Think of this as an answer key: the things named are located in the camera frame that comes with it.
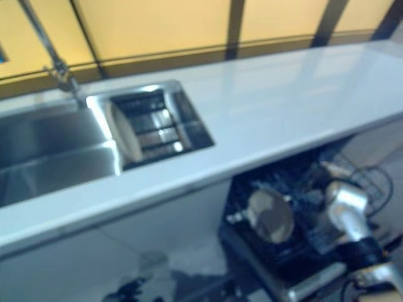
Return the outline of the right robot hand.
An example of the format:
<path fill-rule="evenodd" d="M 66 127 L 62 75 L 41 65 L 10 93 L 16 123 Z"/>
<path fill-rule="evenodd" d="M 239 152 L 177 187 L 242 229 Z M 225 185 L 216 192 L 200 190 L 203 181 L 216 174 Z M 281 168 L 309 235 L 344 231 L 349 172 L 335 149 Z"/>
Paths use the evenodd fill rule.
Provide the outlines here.
<path fill-rule="evenodd" d="M 321 187 L 326 187 L 333 181 L 347 182 L 355 185 L 355 182 L 351 180 L 353 174 L 351 169 L 329 161 L 320 161 L 319 167 L 321 168 L 321 176 L 319 177 L 318 182 Z"/>

